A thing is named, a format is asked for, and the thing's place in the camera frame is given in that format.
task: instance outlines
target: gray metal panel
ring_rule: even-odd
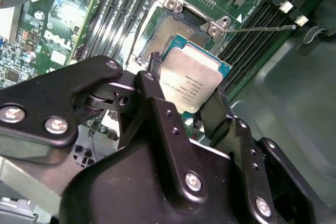
[[[309,55],[288,39],[231,101],[254,138],[273,139],[336,212],[336,41]]]

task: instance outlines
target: black plastic bracket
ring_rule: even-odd
[[[243,209],[249,214],[241,216],[250,216],[260,223],[277,223],[262,152],[254,144],[249,126],[233,115],[222,89],[216,89],[201,107],[201,117],[205,134],[218,150],[227,153],[234,162],[232,203],[237,215]],[[237,186],[242,188],[241,193],[237,193],[240,190]],[[266,203],[267,211],[260,210],[264,207],[259,205],[260,202]]]
[[[257,145],[265,155],[273,201],[279,213],[295,223],[336,223],[336,217],[271,139]]]
[[[92,57],[2,90],[0,107],[19,107],[25,116],[16,123],[0,120],[0,144],[5,146],[0,155],[47,164],[62,161],[78,136],[81,119],[74,107],[85,101],[80,97],[122,73],[122,68],[110,61],[106,56]],[[66,132],[52,134],[45,129],[45,122],[53,117],[66,121]]]
[[[135,86],[141,107],[130,123],[125,124],[121,117],[120,139],[126,142],[119,147],[135,138],[149,137],[167,199],[180,211],[195,211],[206,201],[208,188],[176,106],[164,99],[158,79],[149,72],[140,71]],[[187,185],[187,173],[204,181],[200,190]]]

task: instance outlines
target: white connector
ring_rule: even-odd
[[[279,10],[282,11],[283,13],[288,13],[292,8],[293,8],[292,3],[286,1],[280,5]]]
[[[298,26],[304,26],[305,23],[308,22],[308,18],[305,15],[301,15],[300,17],[298,17],[294,22],[295,24],[297,24]]]

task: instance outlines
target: integrated circuit chip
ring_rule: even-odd
[[[227,63],[177,35],[164,55],[160,85],[179,113],[195,113],[230,69]]]
[[[28,34],[27,34],[27,38],[32,40],[34,37],[34,34],[30,31]]]
[[[33,42],[38,42],[39,39],[40,39],[40,36],[38,36],[37,34],[34,34]]]
[[[20,78],[20,74],[17,72],[14,72],[12,70],[8,70],[6,79],[12,82],[18,82]]]
[[[296,8],[300,8],[306,0],[293,0],[292,4],[293,6],[295,6]]]

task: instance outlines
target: silver screw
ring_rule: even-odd
[[[167,7],[170,9],[170,10],[174,10],[176,8],[176,2],[173,1],[173,0],[168,0],[167,1]]]
[[[199,191],[202,188],[201,180],[193,173],[187,173],[185,175],[185,182],[192,191]]]
[[[227,23],[229,23],[229,20],[228,20],[227,18],[224,18],[224,19],[223,19],[223,25],[226,26]]]
[[[101,132],[105,132],[106,131],[106,127],[104,125],[102,125],[102,126],[99,127],[99,130]]]
[[[151,81],[154,80],[154,77],[153,77],[153,75],[152,75],[151,73],[145,73],[145,77],[146,77],[147,79],[151,80]]]
[[[241,126],[242,126],[243,128],[247,128],[246,123],[244,123],[242,120],[240,120],[239,122],[240,122],[240,124],[241,124]]]
[[[272,148],[275,149],[275,145],[273,142],[271,142],[270,140],[268,141],[268,145]]]
[[[262,198],[256,198],[256,205],[259,209],[259,211],[262,213],[262,215],[266,217],[271,216],[271,209],[269,208],[268,204],[266,201],[264,201]]]
[[[210,32],[210,34],[211,34],[212,36],[216,36],[217,33],[218,33],[216,27],[212,27],[212,28],[210,28],[209,32]]]
[[[117,69],[118,66],[116,65],[116,63],[112,60],[106,62],[106,65],[109,66],[110,68],[113,68],[113,69]]]
[[[68,123],[63,118],[49,118],[44,128],[51,134],[63,134],[68,130]]]
[[[6,123],[18,123],[26,116],[23,109],[17,106],[6,106],[0,109],[0,120]]]

